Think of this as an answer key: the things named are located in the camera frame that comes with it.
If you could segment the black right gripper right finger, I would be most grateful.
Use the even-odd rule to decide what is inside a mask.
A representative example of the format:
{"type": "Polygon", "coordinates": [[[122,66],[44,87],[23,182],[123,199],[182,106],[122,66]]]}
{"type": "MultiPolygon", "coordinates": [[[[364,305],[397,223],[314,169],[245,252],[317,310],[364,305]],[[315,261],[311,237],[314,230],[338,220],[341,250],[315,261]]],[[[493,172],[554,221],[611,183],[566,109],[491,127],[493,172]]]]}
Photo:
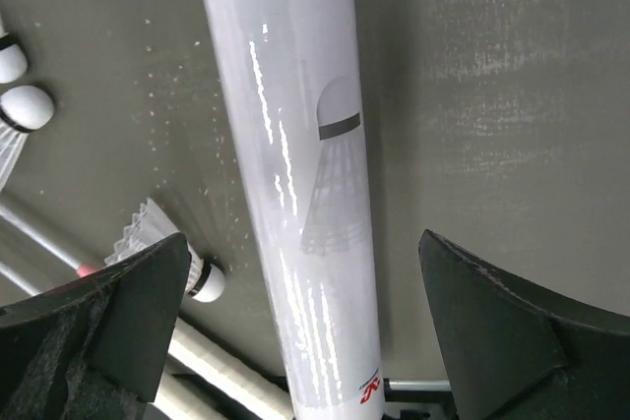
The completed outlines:
{"type": "Polygon", "coordinates": [[[422,280],[462,419],[626,419],[629,319],[425,230],[422,280]]]}

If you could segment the white feather shuttlecock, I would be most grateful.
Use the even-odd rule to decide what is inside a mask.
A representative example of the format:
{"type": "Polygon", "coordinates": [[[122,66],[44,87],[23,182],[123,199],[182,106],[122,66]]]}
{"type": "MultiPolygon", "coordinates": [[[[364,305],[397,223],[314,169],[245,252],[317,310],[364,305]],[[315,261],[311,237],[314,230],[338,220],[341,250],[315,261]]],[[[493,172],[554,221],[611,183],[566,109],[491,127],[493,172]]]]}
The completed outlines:
{"type": "Polygon", "coordinates": [[[1,24],[0,83],[10,84],[28,70],[28,58],[18,38],[1,24]]]}
{"type": "Polygon", "coordinates": [[[177,225],[151,198],[132,214],[104,263],[112,266],[132,257],[151,257],[154,262],[160,257],[163,266],[175,265],[181,281],[187,270],[185,293],[197,302],[215,302],[224,293],[226,279],[222,269],[184,240],[177,225]]]}
{"type": "Polygon", "coordinates": [[[1,94],[1,189],[20,157],[29,135],[53,117],[55,105],[49,94],[24,85],[1,94]]]}

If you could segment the white shuttlecock tube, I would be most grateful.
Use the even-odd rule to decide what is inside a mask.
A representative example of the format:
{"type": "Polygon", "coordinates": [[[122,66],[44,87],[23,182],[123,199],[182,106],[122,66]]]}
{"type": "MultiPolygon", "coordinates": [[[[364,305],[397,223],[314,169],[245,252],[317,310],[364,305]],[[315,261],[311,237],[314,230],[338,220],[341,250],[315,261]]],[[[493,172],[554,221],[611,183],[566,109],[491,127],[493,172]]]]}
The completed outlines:
{"type": "Polygon", "coordinates": [[[204,0],[298,419],[385,399],[354,0],[204,0]]]}

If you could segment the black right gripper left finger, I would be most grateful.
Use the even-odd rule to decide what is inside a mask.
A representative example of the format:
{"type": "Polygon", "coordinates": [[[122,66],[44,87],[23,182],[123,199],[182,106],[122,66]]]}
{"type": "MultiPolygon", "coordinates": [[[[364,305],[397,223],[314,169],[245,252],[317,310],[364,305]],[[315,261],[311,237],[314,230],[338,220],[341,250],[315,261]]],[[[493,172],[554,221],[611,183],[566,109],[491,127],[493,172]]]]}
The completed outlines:
{"type": "Polygon", "coordinates": [[[132,257],[2,307],[2,418],[143,417],[187,279],[159,260],[132,257]]]}

